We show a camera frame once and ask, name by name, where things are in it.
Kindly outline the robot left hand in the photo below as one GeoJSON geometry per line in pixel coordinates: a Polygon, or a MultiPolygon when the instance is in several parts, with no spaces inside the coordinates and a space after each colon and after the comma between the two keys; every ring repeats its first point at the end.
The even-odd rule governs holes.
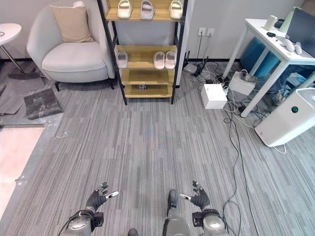
{"type": "Polygon", "coordinates": [[[119,191],[114,191],[108,194],[107,188],[107,182],[101,183],[98,186],[98,189],[89,196],[85,209],[95,213],[107,200],[118,196],[119,191]]]}

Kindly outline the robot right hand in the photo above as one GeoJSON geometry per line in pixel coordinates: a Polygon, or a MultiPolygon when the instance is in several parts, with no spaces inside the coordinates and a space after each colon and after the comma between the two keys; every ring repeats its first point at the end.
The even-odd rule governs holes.
{"type": "Polygon", "coordinates": [[[210,199],[208,194],[205,192],[204,188],[200,185],[199,182],[193,180],[193,191],[196,193],[194,196],[189,196],[184,193],[180,193],[179,197],[185,200],[189,200],[195,206],[200,207],[202,211],[208,210],[211,208],[210,199]]]}

